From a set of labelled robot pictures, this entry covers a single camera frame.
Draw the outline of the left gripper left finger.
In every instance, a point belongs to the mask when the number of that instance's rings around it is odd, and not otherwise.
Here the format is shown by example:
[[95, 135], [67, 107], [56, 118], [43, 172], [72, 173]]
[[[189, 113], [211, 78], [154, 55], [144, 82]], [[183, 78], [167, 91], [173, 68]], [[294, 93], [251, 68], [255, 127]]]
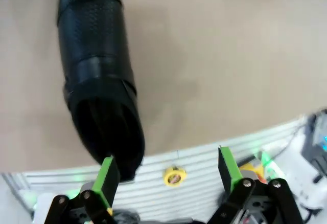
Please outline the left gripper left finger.
[[115, 223], [109, 211], [119, 182], [114, 157], [105, 158], [95, 181], [84, 184], [77, 196], [53, 198], [45, 223]]

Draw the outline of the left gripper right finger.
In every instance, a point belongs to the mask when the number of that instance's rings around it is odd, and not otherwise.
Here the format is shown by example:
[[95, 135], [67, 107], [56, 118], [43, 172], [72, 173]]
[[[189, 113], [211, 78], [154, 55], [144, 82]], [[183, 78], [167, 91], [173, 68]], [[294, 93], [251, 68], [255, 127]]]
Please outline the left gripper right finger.
[[243, 177], [228, 147], [218, 150], [218, 169], [227, 199], [208, 223], [303, 223], [294, 196], [283, 178], [264, 184]]

